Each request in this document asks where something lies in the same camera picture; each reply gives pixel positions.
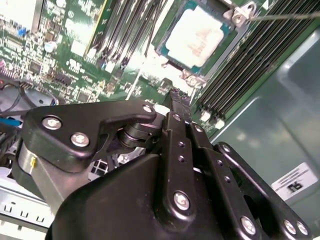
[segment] black cable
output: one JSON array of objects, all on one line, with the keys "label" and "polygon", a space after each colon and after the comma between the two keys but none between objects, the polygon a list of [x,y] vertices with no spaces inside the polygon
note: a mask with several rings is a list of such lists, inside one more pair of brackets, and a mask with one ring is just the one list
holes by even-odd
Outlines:
[{"label": "black cable", "polygon": [[7,118],[7,117],[12,117],[12,116],[21,116],[21,115],[25,115],[28,110],[21,110],[21,111],[7,111],[7,112],[2,112],[0,113],[0,117],[2,118]]},{"label": "black cable", "polygon": [[[14,87],[16,87],[16,88],[19,88],[19,87],[20,87],[20,86],[17,85],[17,84],[11,84],[11,83],[10,83],[10,85],[12,85],[12,86],[14,86]],[[14,109],[15,106],[18,105],[20,99],[21,99],[21,94],[18,93],[18,95],[16,96],[16,99],[14,100],[14,102],[12,103],[12,105],[11,105],[9,108],[7,108],[7,109],[4,110],[4,111],[1,111],[1,110],[0,110],[0,117],[2,117],[2,114],[3,114],[3,113],[7,113],[7,112],[11,111],[12,109]]]},{"label": "black cable", "polygon": [[22,99],[29,105],[30,108],[36,108],[37,106],[30,100],[30,98],[27,96],[26,91],[23,87],[18,88],[19,93],[22,97]]}]

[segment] wire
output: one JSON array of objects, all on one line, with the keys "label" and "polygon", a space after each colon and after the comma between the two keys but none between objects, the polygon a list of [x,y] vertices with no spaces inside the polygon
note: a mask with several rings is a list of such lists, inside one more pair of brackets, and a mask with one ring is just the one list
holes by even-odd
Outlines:
[{"label": "wire", "polygon": [[31,99],[28,97],[25,89],[22,86],[20,86],[21,82],[29,83],[33,86],[36,86],[37,88],[41,89],[42,91],[44,91],[48,95],[50,95],[54,99],[55,105],[59,104],[59,100],[50,91],[48,91],[47,89],[45,89],[44,87],[40,86],[37,83],[34,83],[34,82],[27,80],[27,79],[13,79],[13,80],[8,80],[8,82],[9,82],[8,83],[9,85],[12,85],[18,89],[18,95],[17,95],[16,99],[14,100],[13,104],[8,109],[6,109],[4,111],[1,111],[1,109],[0,109],[0,117],[2,117],[2,118],[6,118],[6,117],[10,117],[10,116],[24,115],[29,111],[29,109],[28,110],[21,110],[21,111],[12,111],[18,105],[21,98],[29,105],[29,107],[31,109],[37,107],[31,101]]},{"label": "wire", "polygon": [[38,89],[40,89],[41,91],[45,92],[46,94],[48,94],[50,97],[52,97],[54,99],[54,104],[55,105],[59,105],[59,100],[58,98],[53,95],[48,89],[44,88],[43,86],[33,82],[33,81],[30,81],[30,80],[27,80],[27,79],[23,79],[23,78],[18,78],[18,79],[15,79],[15,81],[18,81],[18,82],[24,82],[24,83],[29,83],[33,86],[36,86]]},{"label": "wire", "polygon": [[21,111],[8,111],[8,112],[2,112],[0,113],[0,117],[2,118],[7,118],[7,117],[12,117],[12,116],[21,116],[21,115],[25,115],[28,110],[21,110]]},{"label": "wire", "polygon": [[317,19],[317,18],[320,18],[319,11],[316,11],[310,14],[283,14],[283,15],[256,16],[248,19],[248,21],[257,22],[257,21],[273,21],[273,20],[304,20],[304,19]]}]

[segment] capacitor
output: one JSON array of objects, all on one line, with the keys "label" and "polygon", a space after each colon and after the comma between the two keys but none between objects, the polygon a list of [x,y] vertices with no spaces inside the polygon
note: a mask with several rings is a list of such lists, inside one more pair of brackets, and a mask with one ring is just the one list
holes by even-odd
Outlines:
[{"label": "capacitor", "polygon": [[66,0],[56,0],[55,4],[59,7],[59,8],[64,8],[66,6]]},{"label": "capacitor", "polygon": [[49,53],[49,54],[51,54],[51,53],[53,53],[56,49],[57,49],[57,44],[56,44],[56,42],[54,42],[54,41],[49,41],[49,42],[47,42],[45,45],[44,45],[44,50],[47,52],[47,53]]}]

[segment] barcode label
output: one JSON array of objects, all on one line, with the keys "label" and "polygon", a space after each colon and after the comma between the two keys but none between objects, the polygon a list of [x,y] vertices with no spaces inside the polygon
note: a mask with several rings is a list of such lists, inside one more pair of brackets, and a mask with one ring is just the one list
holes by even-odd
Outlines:
[{"label": "barcode label", "polygon": [[297,195],[318,181],[316,175],[305,163],[288,172],[271,184],[272,189],[285,201]]}]

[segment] silver screw head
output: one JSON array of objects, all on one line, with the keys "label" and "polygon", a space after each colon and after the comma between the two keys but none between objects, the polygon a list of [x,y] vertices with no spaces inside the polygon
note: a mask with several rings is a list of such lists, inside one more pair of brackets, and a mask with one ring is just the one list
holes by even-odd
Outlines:
[{"label": "silver screw head", "polygon": [[203,131],[199,125],[194,125],[194,127],[195,127],[195,130],[197,130],[200,133]]},{"label": "silver screw head", "polygon": [[306,229],[306,227],[299,221],[296,222],[296,225],[298,227],[298,229],[300,230],[300,232],[304,235],[308,235],[308,230]]},{"label": "silver screw head", "polygon": [[45,119],[42,120],[42,125],[46,129],[57,130],[61,128],[62,123],[59,119],[56,119],[54,117],[46,117]]},{"label": "silver screw head", "polygon": [[71,136],[71,142],[77,147],[86,147],[89,145],[90,141],[87,135],[82,132],[76,132]]},{"label": "silver screw head", "polygon": [[230,148],[227,145],[223,145],[222,147],[226,152],[230,153]]},{"label": "silver screw head", "polygon": [[291,224],[291,222],[289,222],[288,220],[284,220],[283,221],[286,229],[289,231],[289,233],[295,235],[297,233],[295,227]]},{"label": "silver screw head", "polygon": [[145,110],[147,113],[151,113],[152,109],[148,105],[143,105],[143,110]]},{"label": "silver screw head", "polygon": [[181,121],[181,117],[178,114],[173,114],[173,118],[177,121]]},{"label": "silver screw head", "polygon": [[246,216],[241,217],[241,223],[248,234],[250,235],[256,234],[255,225],[252,223],[252,221],[248,217]]},{"label": "silver screw head", "polygon": [[175,205],[183,211],[188,210],[190,207],[190,202],[188,197],[182,192],[179,192],[179,191],[175,192],[173,196],[173,200]]}]

